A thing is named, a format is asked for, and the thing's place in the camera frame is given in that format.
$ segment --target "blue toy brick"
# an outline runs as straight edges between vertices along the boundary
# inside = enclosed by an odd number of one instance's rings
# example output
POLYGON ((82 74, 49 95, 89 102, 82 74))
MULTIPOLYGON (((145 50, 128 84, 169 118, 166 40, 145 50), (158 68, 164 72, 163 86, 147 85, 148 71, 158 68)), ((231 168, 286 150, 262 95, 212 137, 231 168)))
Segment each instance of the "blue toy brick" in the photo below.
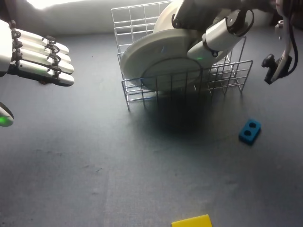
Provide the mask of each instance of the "blue toy brick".
POLYGON ((261 131, 261 124, 253 119, 249 119, 244 128, 239 133, 239 139, 244 143, 252 145, 261 131))

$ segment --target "silver wire basket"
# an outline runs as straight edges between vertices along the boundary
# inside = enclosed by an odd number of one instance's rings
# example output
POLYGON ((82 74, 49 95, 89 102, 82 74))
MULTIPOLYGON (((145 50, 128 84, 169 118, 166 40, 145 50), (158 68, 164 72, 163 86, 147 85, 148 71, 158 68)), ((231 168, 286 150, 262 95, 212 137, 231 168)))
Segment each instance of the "silver wire basket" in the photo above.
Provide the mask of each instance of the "silver wire basket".
MULTIPOLYGON (((111 10, 115 25, 119 63, 123 53, 130 45, 153 32, 158 17, 171 2, 162 1, 111 10)), ((189 71, 183 72, 186 77, 184 78, 184 87, 180 88, 180 91, 184 92, 185 100, 188 94, 196 93, 200 96, 202 92, 209 92, 212 96, 216 90, 220 90, 226 95, 227 90, 231 87, 237 87, 242 92, 253 64, 253 60, 241 61, 245 43, 246 37, 243 37, 242 42, 239 42, 226 57, 209 69, 201 69, 199 77, 194 83, 188 83, 187 74, 189 71)), ((153 76, 156 91, 151 91, 144 87, 144 80, 151 80, 150 77, 126 79, 122 74, 121 84, 127 108, 130 109, 131 102, 143 101, 145 105, 146 100, 156 100, 158 103, 163 96, 172 98, 172 94, 175 93, 172 86, 174 74, 170 74, 171 90, 169 92, 158 91, 157 79, 161 76, 163 75, 153 76)))

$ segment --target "gray fabric surface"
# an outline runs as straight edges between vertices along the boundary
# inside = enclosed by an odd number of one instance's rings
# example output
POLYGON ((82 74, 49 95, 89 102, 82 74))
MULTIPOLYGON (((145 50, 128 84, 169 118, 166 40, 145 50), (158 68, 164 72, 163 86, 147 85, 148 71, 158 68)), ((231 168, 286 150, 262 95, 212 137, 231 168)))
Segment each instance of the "gray fabric surface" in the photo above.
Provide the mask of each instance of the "gray fabric surface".
POLYGON ((267 85, 260 63, 283 50, 272 29, 248 34, 243 58, 255 62, 243 95, 198 111, 128 112, 113 35, 60 42, 74 86, 0 80, 16 119, 0 128, 1 227, 169 227, 206 213, 214 227, 303 225, 302 58, 267 85), (262 123, 252 147, 238 141, 249 118, 262 123))

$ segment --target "yellow block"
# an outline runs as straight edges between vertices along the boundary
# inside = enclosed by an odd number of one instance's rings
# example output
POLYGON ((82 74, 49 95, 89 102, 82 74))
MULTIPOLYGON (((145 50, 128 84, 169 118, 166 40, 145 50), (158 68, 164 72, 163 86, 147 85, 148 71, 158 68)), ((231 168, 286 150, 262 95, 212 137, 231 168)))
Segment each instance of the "yellow block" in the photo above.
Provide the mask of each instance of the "yellow block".
POLYGON ((212 227, 212 223, 208 214, 206 214, 195 218, 173 222, 171 227, 212 227))

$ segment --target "metal wire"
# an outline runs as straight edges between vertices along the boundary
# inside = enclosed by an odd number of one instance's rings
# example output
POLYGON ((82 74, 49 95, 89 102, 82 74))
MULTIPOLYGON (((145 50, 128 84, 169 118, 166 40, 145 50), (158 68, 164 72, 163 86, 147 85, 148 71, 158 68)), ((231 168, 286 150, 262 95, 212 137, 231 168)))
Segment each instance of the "metal wire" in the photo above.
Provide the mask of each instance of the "metal wire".
MULTIPOLYGON (((136 42, 138 39, 150 34, 153 32, 154 25, 156 20, 160 16, 161 12, 171 3, 172 1, 162 1, 149 4, 141 4, 136 6, 120 7, 111 10, 113 22, 115 25, 115 38, 118 48, 118 61, 120 64, 121 57, 124 51, 136 42), (151 15, 150 7, 159 7, 159 11, 155 15, 151 15), (141 10, 142 18, 137 18, 138 14, 135 14, 133 10, 141 10), (118 17, 121 17, 121 12, 125 12, 128 15, 128 19, 124 18, 119 20, 118 17)), ((199 77, 196 79, 196 82, 188 80, 188 74, 194 72, 194 70, 185 70, 184 72, 174 72, 168 75, 169 79, 167 81, 170 84, 169 96, 171 100, 173 99, 173 83, 175 82, 184 82, 184 87, 180 88, 183 90, 185 101, 189 93, 195 92, 198 97, 202 92, 208 91, 211 96, 214 95, 214 92, 218 89, 223 91, 224 96, 227 93, 227 90, 231 87, 238 87, 240 92, 243 91, 244 86, 247 82, 247 78, 250 74, 250 70, 253 64, 253 61, 241 61, 242 54, 244 51, 244 46, 246 43, 246 37, 243 38, 243 44, 240 52, 239 58, 236 62, 232 62, 232 57, 234 56, 233 51, 231 51, 226 57, 214 64, 209 69, 200 69, 199 77), (184 73, 186 77, 184 79, 177 79, 175 76, 177 74, 184 73)), ((167 72, 163 72, 159 75, 152 77, 144 77, 137 79, 125 79, 122 74, 122 89, 125 96, 127 108, 130 109, 130 102, 143 101, 145 106, 146 100, 155 99, 157 103, 161 96, 167 95, 159 91, 159 77, 167 75, 167 72), (144 86, 144 81, 154 80, 156 91, 149 90, 144 86)))

